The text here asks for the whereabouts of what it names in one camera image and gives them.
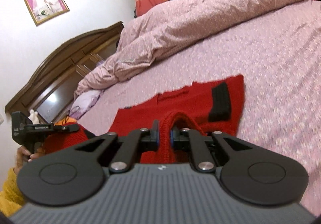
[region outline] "red sweater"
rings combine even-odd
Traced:
[[[232,113],[229,120],[209,121],[213,107],[212,88],[226,82]],[[110,131],[118,136],[126,136],[131,130],[151,128],[154,120],[159,120],[160,145],[157,152],[142,154],[141,163],[172,163],[178,160],[170,147],[169,133],[174,125],[179,128],[197,129],[203,134],[220,130],[235,136],[244,104],[243,76],[233,76],[225,80],[192,83],[191,86],[163,94],[157,94],[150,100],[131,108],[119,109]],[[44,144],[47,153],[75,145],[87,140],[81,128],[71,134],[54,134]]]

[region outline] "white suit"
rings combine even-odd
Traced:
[[[59,3],[59,0],[45,0],[45,1],[47,2],[49,8],[51,8],[53,13],[58,13],[58,12],[63,11],[63,9]]]

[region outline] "wooden bed frame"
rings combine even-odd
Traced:
[[[81,34],[62,44],[37,68],[29,82],[8,102],[5,112],[30,109],[39,113],[42,123],[56,122],[67,115],[78,82],[97,63],[116,51],[124,26],[118,22],[108,28]]]

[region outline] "framed wedding photo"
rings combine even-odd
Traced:
[[[64,0],[24,0],[36,26],[69,11]]]

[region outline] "ribbed gray surface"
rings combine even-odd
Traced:
[[[262,209],[243,204],[216,178],[188,164],[136,164],[112,175],[87,201],[64,208],[25,205],[11,217],[16,224],[308,224],[314,217],[298,204]]]

